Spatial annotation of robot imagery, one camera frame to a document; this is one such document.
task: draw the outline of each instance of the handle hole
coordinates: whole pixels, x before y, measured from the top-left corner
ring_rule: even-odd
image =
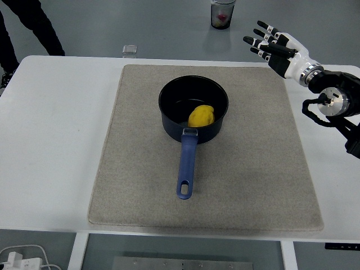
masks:
[[[181,194],[186,195],[188,193],[189,184],[188,181],[184,180],[181,183]]]

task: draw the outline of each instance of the pot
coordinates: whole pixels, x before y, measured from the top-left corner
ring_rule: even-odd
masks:
[[[186,200],[192,195],[197,144],[208,142],[219,133],[228,104],[225,90],[202,76],[176,78],[161,90],[159,107],[163,127],[167,134],[182,144],[177,182],[180,199]],[[188,117],[200,105],[214,108],[215,121],[204,127],[189,128]]]

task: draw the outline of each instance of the cup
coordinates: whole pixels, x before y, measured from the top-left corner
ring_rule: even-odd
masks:
[[[211,0],[211,25],[216,29],[230,26],[236,0]]]

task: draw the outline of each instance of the robotic arm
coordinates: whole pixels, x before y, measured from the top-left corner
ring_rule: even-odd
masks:
[[[280,32],[262,21],[258,21],[258,25],[267,33],[254,29],[262,40],[244,37],[244,41],[252,45],[251,52],[265,59],[278,75],[294,79],[311,92],[319,94],[318,98],[303,102],[302,112],[319,125],[338,129],[348,140],[345,144],[347,153],[360,159],[360,123],[355,125],[345,119],[360,114],[360,79],[352,74],[324,70],[290,34]],[[309,111],[310,104],[317,104],[329,122]]]

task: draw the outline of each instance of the power adapter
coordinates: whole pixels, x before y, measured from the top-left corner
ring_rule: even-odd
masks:
[[[17,252],[10,252],[3,270],[41,270],[43,260],[41,258],[24,259]]]

